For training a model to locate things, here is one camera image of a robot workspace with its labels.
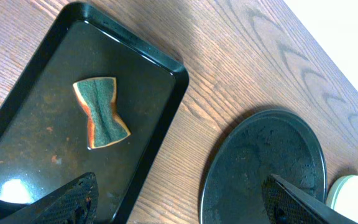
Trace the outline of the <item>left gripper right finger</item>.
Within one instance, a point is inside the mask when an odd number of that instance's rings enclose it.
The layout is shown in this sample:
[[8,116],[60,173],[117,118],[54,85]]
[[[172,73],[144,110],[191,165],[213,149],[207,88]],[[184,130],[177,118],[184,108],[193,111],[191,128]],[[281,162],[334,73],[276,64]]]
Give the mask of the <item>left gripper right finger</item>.
[[357,224],[279,175],[264,180],[262,198],[270,223]]

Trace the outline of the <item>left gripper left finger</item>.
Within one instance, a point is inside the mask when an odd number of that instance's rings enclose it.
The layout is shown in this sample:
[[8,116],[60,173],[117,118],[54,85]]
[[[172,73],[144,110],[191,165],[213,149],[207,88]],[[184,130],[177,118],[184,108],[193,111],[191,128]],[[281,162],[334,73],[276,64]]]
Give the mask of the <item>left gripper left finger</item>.
[[98,206],[98,183],[93,172],[87,172],[0,220],[0,224],[93,223]]

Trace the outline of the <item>yellow plate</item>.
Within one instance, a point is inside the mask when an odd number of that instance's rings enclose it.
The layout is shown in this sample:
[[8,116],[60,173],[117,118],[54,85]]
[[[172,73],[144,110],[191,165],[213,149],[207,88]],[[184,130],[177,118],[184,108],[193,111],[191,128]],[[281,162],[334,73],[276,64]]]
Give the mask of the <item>yellow plate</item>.
[[333,209],[358,223],[358,175],[349,175],[339,183]]

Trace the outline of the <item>orange green sponge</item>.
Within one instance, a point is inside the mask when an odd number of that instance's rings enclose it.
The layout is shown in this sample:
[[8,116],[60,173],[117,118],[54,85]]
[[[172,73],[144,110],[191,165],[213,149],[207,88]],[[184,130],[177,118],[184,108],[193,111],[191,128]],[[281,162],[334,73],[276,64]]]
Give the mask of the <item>orange green sponge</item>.
[[117,113],[117,80],[115,77],[94,77],[73,84],[80,108],[87,116],[88,149],[117,144],[131,135]]

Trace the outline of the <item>light blue plate back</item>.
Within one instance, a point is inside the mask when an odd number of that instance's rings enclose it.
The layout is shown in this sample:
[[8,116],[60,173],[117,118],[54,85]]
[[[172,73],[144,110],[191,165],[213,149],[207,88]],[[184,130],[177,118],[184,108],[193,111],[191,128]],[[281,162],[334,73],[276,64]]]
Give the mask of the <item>light blue plate back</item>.
[[335,210],[341,207],[342,203],[346,203],[351,198],[352,187],[349,181],[354,175],[342,176],[333,183],[326,199],[326,205]]

